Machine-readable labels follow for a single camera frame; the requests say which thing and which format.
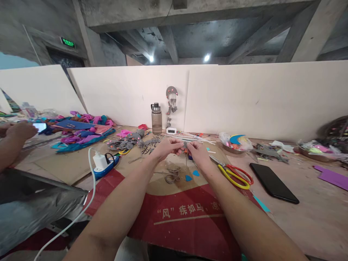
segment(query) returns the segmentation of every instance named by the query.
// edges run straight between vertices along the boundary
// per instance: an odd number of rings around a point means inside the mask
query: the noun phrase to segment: black smartphone
[[[269,167],[255,163],[250,163],[250,167],[269,195],[290,203],[300,203],[295,195],[292,194],[292,192]]]

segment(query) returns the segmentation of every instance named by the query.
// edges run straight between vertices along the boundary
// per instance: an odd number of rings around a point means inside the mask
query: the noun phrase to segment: red scissors handle
[[[236,166],[233,166],[233,165],[230,165],[230,164],[227,164],[226,165],[227,168],[229,168],[232,172],[234,172],[237,176],[239,176],[240,178],[244,179],[246,182],[248,182],[250,185],[254,184],[254,180],[253,178],[248,174],[246,173],[244,170],[236,167]],[[239,170],[240,172],[243,172],[248,178],[250,181],[246,180],[241,174],[239,174],[236,170]]]

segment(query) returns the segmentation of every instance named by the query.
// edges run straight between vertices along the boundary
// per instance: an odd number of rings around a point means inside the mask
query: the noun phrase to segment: green exit sign
[[[61,40],[62,40],[62,43],[63,43],[63,44],[75,48],[75,43],[73,43],[73,42],[71,42],[71,41],[69,41],[69,40],[67,40],[67,39],[65,39],[65,38],[63,38],[63,37],[61,37]]]

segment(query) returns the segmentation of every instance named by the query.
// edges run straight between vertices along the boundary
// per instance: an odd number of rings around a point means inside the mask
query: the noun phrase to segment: white foam board
[[[60,65],[0,70],[0,82],[18,105],[29,102],[38,111],[55,109],[63,116],[86,113]]]
[[[151,104],[158,102],[162,110],[162,128],[167,122],[166,89],[178,91],[171,113],[172,127],[184,129],[189,70],[197,65],[118,66],[68,69],[74,86],[92,115],[107,115],[119,125],[139,126],[151,122]]]
[[[297,141],[348,114],[348,61],[190,70],[185,131]]]

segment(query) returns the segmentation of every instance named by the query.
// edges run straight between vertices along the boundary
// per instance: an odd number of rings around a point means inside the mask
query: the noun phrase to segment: bowl
[[[336,161],[335,159],[330,159],[330,158],[325,157],[325,156],[311,155],[311,154],[309,154],[308,151],[302,149],[301,146],[298,146],[298,148],[299,148],[302,155],[305,155],[306,157],[309,157],[313,160],[317,160],[317,161],[321,161],[321,162],[334,162],[334,161]]]
[[[226,146],[225,144],[222,144],[222,145],[223,145],[223,148],[225,150],[227,150],[228,152],[231,152],[233,154],[243,154],[243,153],[248,151],[248,150],[237,150],[237,149],[234,149],[234,148],[230,148],[230,147]]]

